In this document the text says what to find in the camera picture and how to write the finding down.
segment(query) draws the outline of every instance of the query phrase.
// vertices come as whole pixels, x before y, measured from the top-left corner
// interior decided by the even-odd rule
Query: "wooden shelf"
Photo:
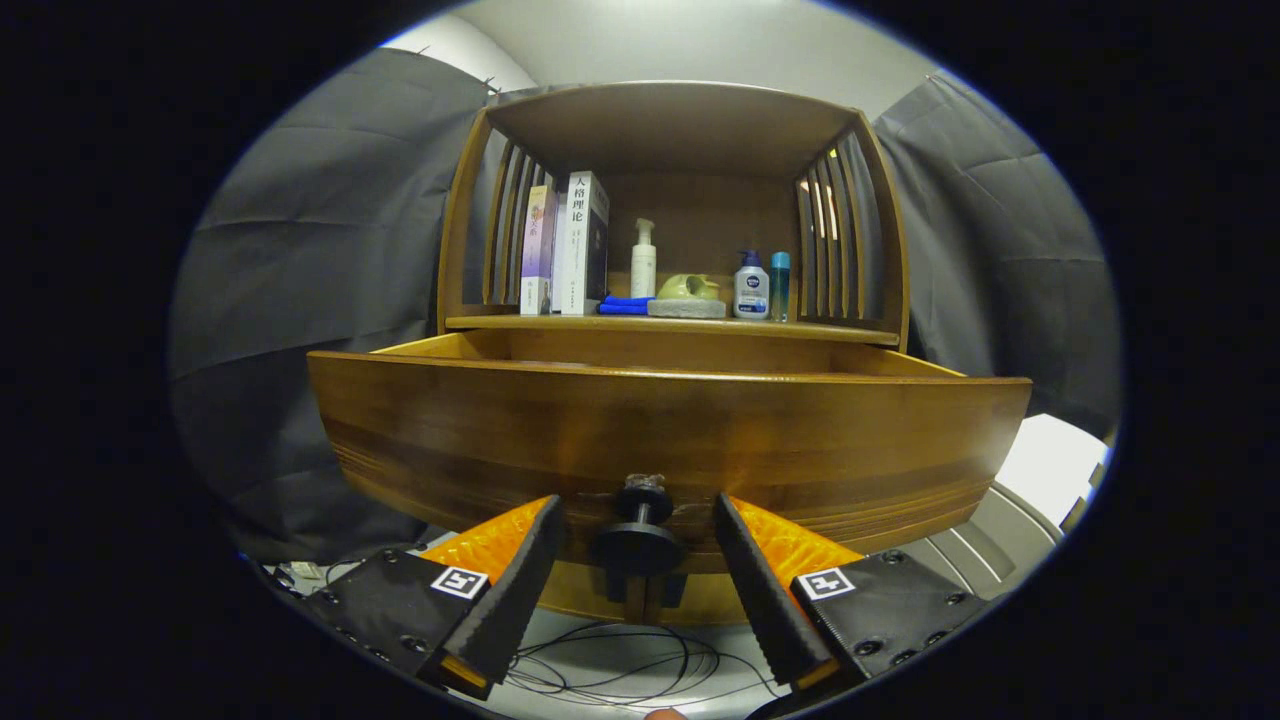
[[[856,110],[778,90],[621,82],[486,110],[493,127],[558,173],[799,178],[858,122]]]
[[[686,320],[626,315],[475,315],[448,318],[449,329],[506,328],[525,331],[631,331],[653,333],[703,333],[797,340],[827,340],[865,345],[897,346],[897,333],[845,328],[818,323],[771,323],[762,320]]]

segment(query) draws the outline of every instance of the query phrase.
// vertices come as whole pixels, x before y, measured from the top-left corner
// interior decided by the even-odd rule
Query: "cabinet top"
[[[716,82],[621,82],[484,110],[495,129],[557,173],[696,173],[792,181],[860,110]]]

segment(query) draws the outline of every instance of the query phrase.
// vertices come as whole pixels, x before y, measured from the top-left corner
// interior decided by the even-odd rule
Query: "purple book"
[[[556,249],[556,209],[559,197],[549,184],[529,191],[525,252],[520,266],[520,314],[550,313],[552,255]]]

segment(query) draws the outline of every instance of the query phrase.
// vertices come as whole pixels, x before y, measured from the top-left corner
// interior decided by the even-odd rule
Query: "wooden cabinet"
[[[493,131],[506,138],[503,163],[489,223],[474,232]],[[876,254],[850,169],[859,160],[841,152],[850,135],[874,190]],[[795,322],[520,316],[511,219],[540,174],[577,169],[611,196],[618,295],[645,217],[658,225],[659,283],[698,272],[731,290],[737,250],[791,252]],[[477,241],[483,252],[468,247]],[[479,274],[463,272],[468,250],[485,259]],[[882,266],[867,268],[868,255]],[[310,354],[325,429],[356,488],[451,529],[559,493],[570,541],[543,601],[582,615],[623,618],[586,548],[616,520],[612,497],[630,473],[666,475],[667,527],[690,551],[681,607],[643,619],[741,620],[710,532],[716,493],[860,552],[915,541],[969,519],[1030,396],[1027,379],[965,378],[900,352],[905,238],[879,143],[856,110],[771,90],[621,83],[481,111],[439,272],[436,337]],[[865,282],[873,272],[879,282]],[[883,296],[869,302],[869,287]],[[868,316],[869,306],[883,311]]]

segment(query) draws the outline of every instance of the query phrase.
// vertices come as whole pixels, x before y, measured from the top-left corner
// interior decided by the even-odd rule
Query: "white wall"
[[[475,77],[488,79],[498,90],[521,90],[536,83],[520,63],[511,59],[488,35],[467,20],[454,15],[440,15],[419,24],[383,44],[448,63]]]
[[[810,0],[479,0],[453,15],[536,85],[736,82],[874,119],[938,68],[869,22]]]

